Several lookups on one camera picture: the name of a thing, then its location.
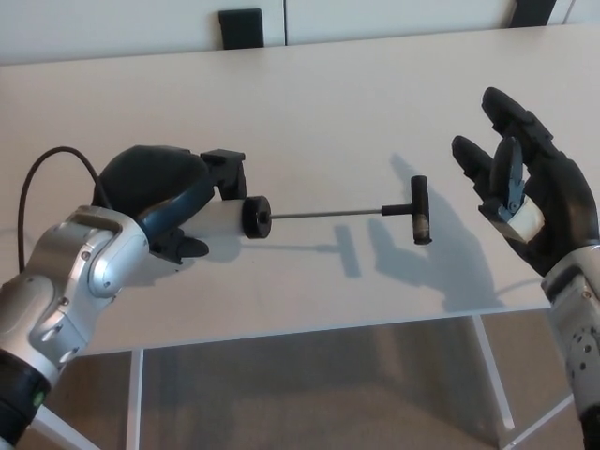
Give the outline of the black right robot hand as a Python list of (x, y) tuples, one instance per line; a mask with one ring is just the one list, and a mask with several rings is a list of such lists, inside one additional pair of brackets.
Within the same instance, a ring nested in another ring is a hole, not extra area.
[(579, 166), (554, 145), (533, 112), (495, 87), (486, 89), (482, 109), (501, 135), (501, 145), (518, 144), (522, 151), (529, 172), (524, 194), (540, 208), (545, 224), (529, 243), (507, 243), (543, 277), (570, 252), (599, 243), (593, 192)]

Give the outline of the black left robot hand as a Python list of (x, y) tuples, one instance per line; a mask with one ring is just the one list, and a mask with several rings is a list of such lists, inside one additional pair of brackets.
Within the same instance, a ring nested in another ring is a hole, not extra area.
[(183, 225), (218, 191), (224, 201), (247, 196), (241, 152), (217, 149), (194, 154), (166, 145), (135, 145), (114, 157), (98, 176), (92, 204), (133, 218), (150, 253), (170, 263), (201, 258), (209, 247), (185, 236)]

